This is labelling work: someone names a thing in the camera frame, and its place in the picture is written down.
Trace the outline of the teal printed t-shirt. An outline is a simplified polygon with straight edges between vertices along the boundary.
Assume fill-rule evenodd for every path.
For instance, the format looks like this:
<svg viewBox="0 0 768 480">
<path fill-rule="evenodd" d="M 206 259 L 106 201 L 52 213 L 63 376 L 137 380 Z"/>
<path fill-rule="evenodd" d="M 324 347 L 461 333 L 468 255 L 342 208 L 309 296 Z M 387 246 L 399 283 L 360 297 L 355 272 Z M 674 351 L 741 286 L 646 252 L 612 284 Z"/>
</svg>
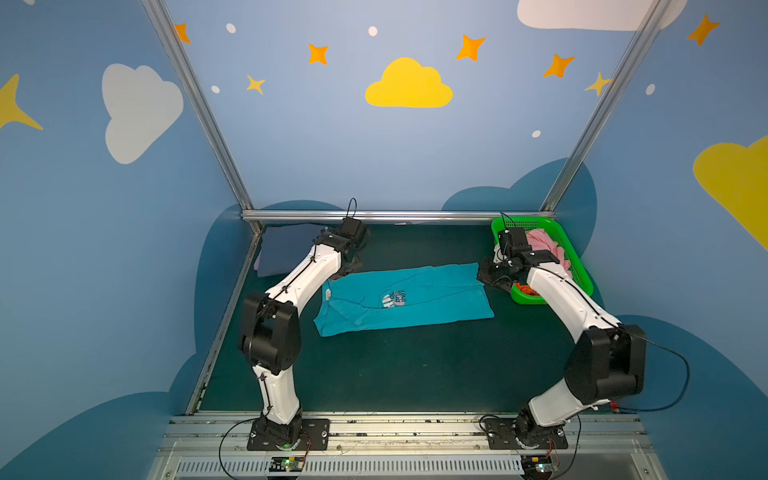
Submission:
<svg viewBox="0 0 768 480">
<path fill-rule="evenodd" d="M 322 337 L 490 319 L 479 265 L 371 271 L 327 281 L 314 319 Z"/>
</svg>

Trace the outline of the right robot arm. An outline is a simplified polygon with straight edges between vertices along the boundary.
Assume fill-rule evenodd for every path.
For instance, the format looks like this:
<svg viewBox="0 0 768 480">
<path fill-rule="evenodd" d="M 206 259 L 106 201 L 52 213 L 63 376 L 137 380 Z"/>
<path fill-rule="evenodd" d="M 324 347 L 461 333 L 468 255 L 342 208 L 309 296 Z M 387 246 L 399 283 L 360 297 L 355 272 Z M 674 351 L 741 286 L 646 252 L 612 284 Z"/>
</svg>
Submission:
<svg viewBox="0 0 768 480">
<path fill-rule="evenodd" d="M 481 264 L 478 279 L 504 290 L 517 284 L 531 287 L 574 341 L 563 378 L 519 411 L 513 431 L 520 446 L 536 448 L 581 412 L 642 392 L 644 331 L 622 324 L 603 310 L 568 275 L 555 254 L 533 249 L 524 228 L 506 227 L 496 233 L 494 255 Z"/>
</svg>

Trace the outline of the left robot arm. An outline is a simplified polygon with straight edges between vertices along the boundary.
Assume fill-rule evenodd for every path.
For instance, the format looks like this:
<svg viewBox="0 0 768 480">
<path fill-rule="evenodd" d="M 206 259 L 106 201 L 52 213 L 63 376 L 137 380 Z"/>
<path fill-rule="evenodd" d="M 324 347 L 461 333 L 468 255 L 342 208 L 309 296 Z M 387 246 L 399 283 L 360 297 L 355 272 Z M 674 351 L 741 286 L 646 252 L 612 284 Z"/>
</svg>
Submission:
<svg viewBox="0 0 768 480">
<path fill-rule="evenodd" d="M 255 434 L 279 448 L 296 444 L 302 432 L 302 407 L 295 391 L 293 365 L 301 349 L 300 315 L 328 280 L 342 278 L 360 265 L 368 227 L 347 216 L 312 240 L 307 255 L 267 291 L 244 302 L 237 346 L 251 366 L 263 400 Z"/>
</svg>

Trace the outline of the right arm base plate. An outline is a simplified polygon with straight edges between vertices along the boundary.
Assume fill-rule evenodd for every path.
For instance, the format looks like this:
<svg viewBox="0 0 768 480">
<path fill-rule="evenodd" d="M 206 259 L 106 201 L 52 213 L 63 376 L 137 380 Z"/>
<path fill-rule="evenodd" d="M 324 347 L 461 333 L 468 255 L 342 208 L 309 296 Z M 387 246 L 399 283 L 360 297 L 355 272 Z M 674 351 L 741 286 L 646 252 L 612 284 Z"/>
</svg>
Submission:
<svg viewBox="0 0 768 480">
<path fill-rule="evenodd" d="M 564 426 L 541 427 L 523 417 L 499 417 L 483 415 L 478 420 L 491 450 L 567 449 Z"/>
</svg>

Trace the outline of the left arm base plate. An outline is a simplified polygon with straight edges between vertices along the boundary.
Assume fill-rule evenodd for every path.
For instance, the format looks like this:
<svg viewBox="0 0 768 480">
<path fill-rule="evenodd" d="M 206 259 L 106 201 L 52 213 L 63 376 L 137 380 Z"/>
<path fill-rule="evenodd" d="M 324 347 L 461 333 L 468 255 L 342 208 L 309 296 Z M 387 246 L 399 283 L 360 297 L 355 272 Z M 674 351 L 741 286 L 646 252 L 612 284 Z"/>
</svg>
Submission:
<svg viewBox="0 0 768 480">
<path fill-rule="evenodd" d="M 253 422 L 246 444 L 248 451 L 325 451 L 330 436 L 330 420 L 298 418 L 278 424 L 266 417 Z"/>
</svg>

